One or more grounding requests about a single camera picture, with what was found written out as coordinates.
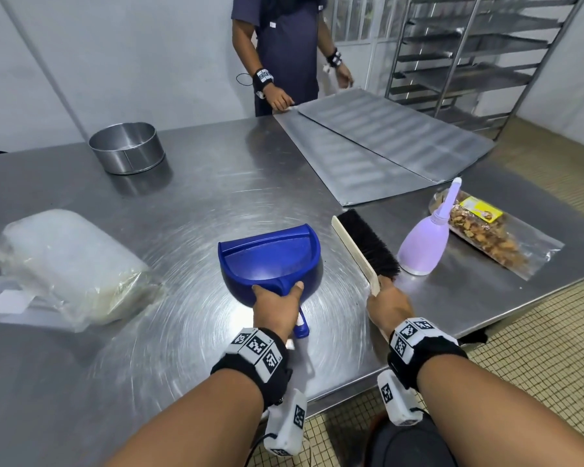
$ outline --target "plastic bag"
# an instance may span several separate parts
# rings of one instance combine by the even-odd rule
[[[75,331],[141,311],[164,296],[161,280],[82,216],[49,210],[0,234],[0,270],[41,296]]]
[[[433,213],[448,190],[436,193]],[[487,202],[460,191],[450,212],[450,229],[524,280],[529,280],[564,244]]]
[[[1,323],[74,330],[71,323],[47,301],[26,295],[17,282],[8,277],[0,277],[0,302]]]

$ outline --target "yellow label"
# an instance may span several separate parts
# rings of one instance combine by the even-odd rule
[[[461,206],[488,223],[492,223],[504,214],[504,211],[498,210],[489,203],[478,200],[475,197],[466,198],[461,202]]]

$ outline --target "metal rack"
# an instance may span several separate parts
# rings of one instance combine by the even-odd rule
[[[385,97],[495,138],[525,98],[584,0],[406,0]],[[561,22],[525,8],[568,6]],[[559,29],[553,41],[525,31]],[[498,56],[546,50],[540,62],[500,67]],[[525,86],[511,111],[475,116],[480,94]]]

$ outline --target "black bristles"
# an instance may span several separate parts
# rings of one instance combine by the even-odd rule
[[[361,253],[377,275],[394,280],[400,273],[400,265],[387,246],[368,226],[358,212],[348,210],[337,217],[346,232],[357,244]]]

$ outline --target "forearm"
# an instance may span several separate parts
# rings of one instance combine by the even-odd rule
[[[459,465],[584,467],[582,435],[473,362],[438,355],[422,366],[417,382]]]
[[[328,57],[335,52],[335,44],[331,38],[331,31],[324,22],[322,14],[318,15],[318,48],[325,57]]]
[[[255,46],[251,42],[251,35],[248,35],[249,30],[251,30],[252,35],[253,27],[248,23],[242,24],[242,22],[234,21],[232,24],[232,44],[242,65],[245,66],[247,73],[252,77],[257,70],[262,68],[262,62]]]
[[[249,377],[219,370],[143,426],[108,467],[236,467],[260,422],[263,397]]]

